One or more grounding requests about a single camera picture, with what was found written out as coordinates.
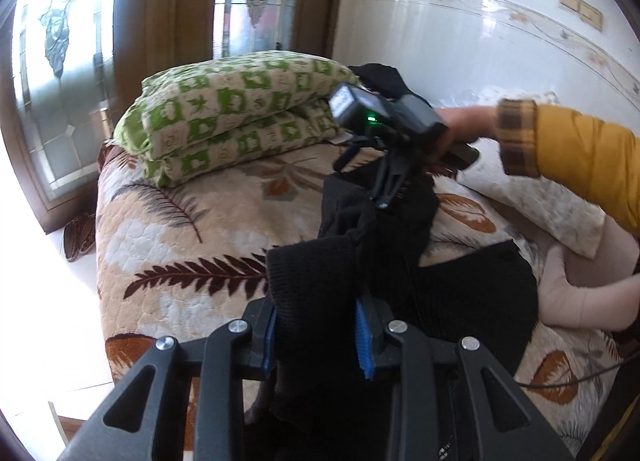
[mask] black wire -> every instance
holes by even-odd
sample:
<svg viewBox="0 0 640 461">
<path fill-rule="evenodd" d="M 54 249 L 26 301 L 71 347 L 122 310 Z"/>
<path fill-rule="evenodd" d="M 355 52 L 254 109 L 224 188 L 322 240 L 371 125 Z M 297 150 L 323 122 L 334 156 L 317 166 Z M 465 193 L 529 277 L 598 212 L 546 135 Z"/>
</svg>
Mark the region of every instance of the black wire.
<svg viewBox="0 0 640 461">
<path fill-rule="evenodd" d="M 552 383 L 549 385 L 533 385 L 531 383 L 520 383 L 519 381 L 517 381 L 516 383 L 521 386 L 524 389 L 536 389 L 536 390 L 543 390 L 543 389 L 561 389 L 562 387 L 569 387 L 571 385 L 578 385 L 578 383 L 583 383 L 584 381 L 589 381 L 589 380 L 593 380 L 593 378 L 597 378 L 599 376 L 602 376 L 610 371 L 613 371 L 614 369 L 617 369 L 618 367 L 621 367 L 622 365 L 625 365 L 627 363 L 629 363 L 631 360 L 635 360 L 636 358 L 640 357 L 640 351 L 636 351 L 635 353 L 633 353 L 631 356 L 629 356 L 628 358 L 625 358 L 622 362 L 618 362 L 617 364 L 612 365 L 611 367 L 607 367 L 606 369 L 603 369 L 601 371 L 598 371 L 596 373 L 592 373 L 589 376 L 585 376 L 584 378 L 578 378 L 577 380 L 574 381 L 566 381 L 565 383 Z"/>
</svg>

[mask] pillowcase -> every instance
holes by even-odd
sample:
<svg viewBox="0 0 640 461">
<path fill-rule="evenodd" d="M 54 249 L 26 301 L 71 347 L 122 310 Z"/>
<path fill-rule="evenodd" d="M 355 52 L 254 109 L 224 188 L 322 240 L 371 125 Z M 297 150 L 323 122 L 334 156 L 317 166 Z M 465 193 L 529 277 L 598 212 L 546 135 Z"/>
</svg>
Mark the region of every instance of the pillowcase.
<svg viewBox="0 0 640 461">
<path fill-rule="evenodd" d="M 290 51 L 178 66 L 143 80 L 114 139 L 129 154 L 158 160 L 357 81 L 337 62 Z"/>
<path fill-rule="evenodd" d="M 458 173 L 458 182 L 510 206 L 582 257 L 596 256 L 604 233 L 602 208 L 547 178 L 507 176 L 498 142 L 481 138 L 471 144 L 480 158 Z"/>
<path fill-rule="evenodd" d="M 250 122 L 160 160 L 142 159 L 145 177 L 177 186 L 218 168 L 292 151 L 336 136 L 326 99 L 317 99 Z"/>
</svg>

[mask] yellow jacket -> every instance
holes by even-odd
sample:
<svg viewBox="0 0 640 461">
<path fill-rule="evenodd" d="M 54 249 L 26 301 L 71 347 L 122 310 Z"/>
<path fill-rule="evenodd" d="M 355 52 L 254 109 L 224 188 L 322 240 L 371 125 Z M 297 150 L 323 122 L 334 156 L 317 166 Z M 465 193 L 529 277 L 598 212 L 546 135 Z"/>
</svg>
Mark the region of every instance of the yellow jacket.
<svg viewBox="0 0 640 461">
<path fill-rule="evenodd" d="M 640 234 L 640 143 L 632 131 L 528 101 L 503 101 L 497 125 L 507 174 L 561 183 Z"/>
</svg>

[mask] white floor tile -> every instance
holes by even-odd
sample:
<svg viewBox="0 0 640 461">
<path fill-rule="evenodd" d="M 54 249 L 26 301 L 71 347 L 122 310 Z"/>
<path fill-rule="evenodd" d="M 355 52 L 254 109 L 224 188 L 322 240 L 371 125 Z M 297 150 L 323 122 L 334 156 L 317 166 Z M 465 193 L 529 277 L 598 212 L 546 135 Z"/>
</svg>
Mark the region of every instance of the white floor tile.
<svg viewBox="0 0 640 461">
<path fill-rule="evenodd" d="M 31 405 L 19 415 L 6 419 L 24 447 L 36 461 L 56 461 L 65 449 L 65 441 L 48 401 Z"/>
<path fill-rule="evenodd" d="M 59 416 L 88 420 L 113 389 L 113 382 L 97 387 L 69 391 L 52 398 Z"/>
<path fill-rule="evenodd" d="M 95 255 L 67 263 L 46 236 L 0 140 L 0 409 L 111 381 L 95 287 Z"/>
</svg>

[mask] black cloth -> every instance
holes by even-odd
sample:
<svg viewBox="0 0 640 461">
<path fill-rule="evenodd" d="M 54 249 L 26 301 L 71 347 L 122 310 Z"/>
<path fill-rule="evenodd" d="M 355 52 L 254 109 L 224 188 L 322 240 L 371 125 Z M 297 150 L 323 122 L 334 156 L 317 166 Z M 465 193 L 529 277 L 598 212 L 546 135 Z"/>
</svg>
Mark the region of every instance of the black cloth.
<svg viewBox="0 0 640 461">
<path fill-rule="evenodd" d="M 538 321 L 538 285 L 513 241 L 420 267 L 416 283 L 415 303 L 392 307 L 396 318 L 448 342 L 475 336 L 515 374 Z"/>
<path fill-rule="evenodd" d="M 384 451 L 390 386 L 364 380 L 354 347 L 362 283 L 429 336 L 474 335 L 511 373 L 522 358 L 538 305 L 517 247 L 418 267 L 438 207 L 433 181 L 412 177 L 389 210 L 377 210 L 367 192 L 379 164 L 327 178 L 318 239 L 267 253 L 276 370 L 246 416 L 249 460 L 373 459 Z"/>
<path fill-rule="evenodd" d="M 364 66 L 349 66 L 349 69 L 360 79 L 362 85 L 371 91 L 380 93 L 385 98 L 397 100 L 404 95 L 414 95 L 429 104 L 407 87 L 395 67 L 384 64 L 365 64 Z"/>
</svg>

